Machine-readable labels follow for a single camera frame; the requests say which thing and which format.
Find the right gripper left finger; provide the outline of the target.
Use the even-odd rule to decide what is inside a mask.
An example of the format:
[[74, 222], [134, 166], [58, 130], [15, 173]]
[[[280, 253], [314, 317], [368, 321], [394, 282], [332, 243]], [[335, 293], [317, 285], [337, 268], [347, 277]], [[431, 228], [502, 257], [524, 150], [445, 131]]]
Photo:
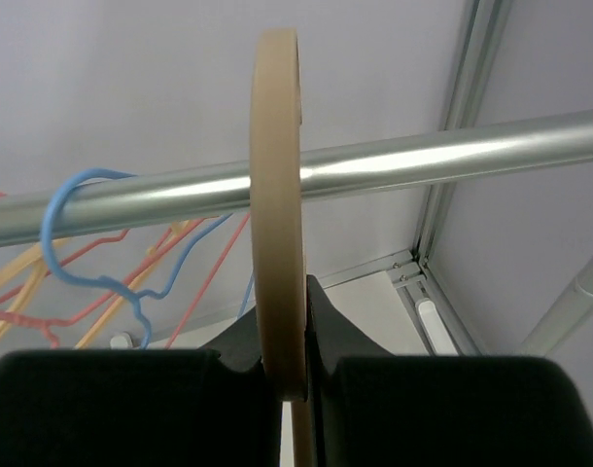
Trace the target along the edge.
[[275, 466], [281, 412], [254, 312], [198, 349], [0, 358], [0, 466]]

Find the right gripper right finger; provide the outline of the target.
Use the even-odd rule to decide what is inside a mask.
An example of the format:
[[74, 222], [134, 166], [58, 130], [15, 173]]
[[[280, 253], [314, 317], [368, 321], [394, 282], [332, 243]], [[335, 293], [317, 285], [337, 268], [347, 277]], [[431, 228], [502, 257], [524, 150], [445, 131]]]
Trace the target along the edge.
[[320, 466], [593, 466], [593, 426], [555, 363], [396, 356], [308, 276], [306, 344]]

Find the pink wire hanger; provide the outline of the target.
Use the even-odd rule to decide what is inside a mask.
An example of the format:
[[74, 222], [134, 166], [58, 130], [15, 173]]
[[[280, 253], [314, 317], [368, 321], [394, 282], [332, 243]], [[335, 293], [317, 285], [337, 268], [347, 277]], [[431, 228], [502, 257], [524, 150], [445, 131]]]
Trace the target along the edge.
[[96, 292], [98, 297], [69, 318], [56, 318], [46, 327], [87, 325], [75, 349], [108, 345], [110, 335], [130, 325], [140, 333], [140, 346], [151, 342], [155, 326], [182, 330], [219, 273], [231, 250], [242, 242], [249, 216], [231, 214], [191, 220], [177, 233], [167, 230], [165, 240], [152, 244], [134, 269], [119, 279], [82, 277], [63, 265], [52, 243], [44, 253], [52, 276], [62, 283]]
[[20, 286], [12, 303], [2, 313], [5, 320], [0, 320], [0, 340], [30, 305], [46, 278], [48, 266], [43, 260], [43, 251], [39, 243], [33, 244], [0, 269], [0, 288], [25, 269], [31, 269], [28, 278]]

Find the beige wooden hanger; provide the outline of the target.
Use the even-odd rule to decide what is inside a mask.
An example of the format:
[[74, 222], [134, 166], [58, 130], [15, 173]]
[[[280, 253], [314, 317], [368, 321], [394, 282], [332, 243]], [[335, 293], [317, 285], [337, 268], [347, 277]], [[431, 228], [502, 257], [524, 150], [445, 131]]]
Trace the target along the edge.
[[[142, 286], [161, 264], [163, 258], [178, 243], [189, 237], [195, 228], [204, 221], [205, 219], [200, 219], [172, 224], [157, 243], [151, 245], [147, 250], [139, 266], [121, 280], [123, 285], [130, 289], [131, 292], [142, 292]], [[102, 244], [118, 243], [125, 239], [128, 233], [129, 230], [123, 230], [115, 236], [100, 237], [65, 258], [61, 262], [61, 265], [64, 267], [73, 263]], [[2, 313], [12, 303], [21, 285], [10, 289], [0, 296], [0, 320], [5, 320]], [[92, 317], [95, 312], [101, 310], [101, 314], [86, 329], [86, 332], [79, 337], [78, 342], [74, 345], [74, 348], [77, 349], [89, 348], [127, 301], [125, 297], [121, 297], [117, 292], [110, 290], [100, 292], [100, 296], [98, 297], [96, 295], [98, 292], [73, 292], [72, 289], [74, 287], [81, 290], [81, 286], [65, 284], [55, 286], [53, 272], [48, 269], [46, 278], [42, 282], [34, 299], [25, 311], [20, 314], [20, 317], [1, 340], [12, 332], [13, 329], [29, 329], [39, 331], [44, 339], [50, 343], [52, 348], [57, 348], [60, 346], [60, 338], [54, 332], [53, 328], [74, 328], [86, 318]], [[92, 298], [92, 295], [95, 295], [94, 298], [96, 300], [90, 304], [84, 304], [78, 300], [79, 298]]]
[[277, 396], [291, 404], [295, 464], [310, 466], [300, 125], [297, 33], [266, 30], [257, 45], [250, 109], [256, 315], [265, 373]]

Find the metal clothes rack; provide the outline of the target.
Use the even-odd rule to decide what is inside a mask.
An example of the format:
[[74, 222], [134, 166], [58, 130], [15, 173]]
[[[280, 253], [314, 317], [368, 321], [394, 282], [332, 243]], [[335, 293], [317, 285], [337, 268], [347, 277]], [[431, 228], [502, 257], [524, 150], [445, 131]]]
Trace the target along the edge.
[[[378, 255], [373, 230], [384, 212], [381, 201], [386, 191], [581, 162], [593, 162], [593, 110], [309, 151], [300, 158], [301, 196], [314, 202], [303, 216], [308, 260], [331, 270]], [[0, 192], [0, 269], [35, 243], [43, 255], [52, 243], [63, 261], [100, 237], [129, 230], [122, 241], [102, 244], [65, 266], [82, 277], [119, 279], [140, 263], [172, 224], [247, 214], [242, 243], [231, 250], [192, 316], [204, 311], [235, 313], [254, 299], [248, 284], [249, 191], [249, 164], [234, 162], [155, 175], [91, 168], [51, 192]], [[322, 255], [313, 246], [315, 235], [339, 238], [340, 258]], [[30, 271], [25, 269], [1, 287], [0, 296], [21, 285]], [[166, 343], [187, 323], [182, 330], [155, 326], [151, 342], [140, 346], [140, 333], [131, 321], [124, 319], [128, 326], [111, 334], [108, 345], [91, 348]], [[57, 348], [39, 331], [13, 329], [0, 341], [0, 356], [25, 349], [75, 349], [91, 322], [53, 328], [60, 338]]]

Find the aluminium mounting rail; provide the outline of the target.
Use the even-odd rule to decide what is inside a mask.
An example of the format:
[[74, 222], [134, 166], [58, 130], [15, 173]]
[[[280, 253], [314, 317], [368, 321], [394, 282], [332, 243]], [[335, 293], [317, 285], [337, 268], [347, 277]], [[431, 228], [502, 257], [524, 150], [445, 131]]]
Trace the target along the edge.
[[[512, 4], [469, 1], [462, 15], [439, 126], [474, 126]], [[426, 194], [413, 247], [326, 279], [334, 305], [368, 337], [395, 354], [477, 355], [480, 348], [431, 267], [455, 184]]]

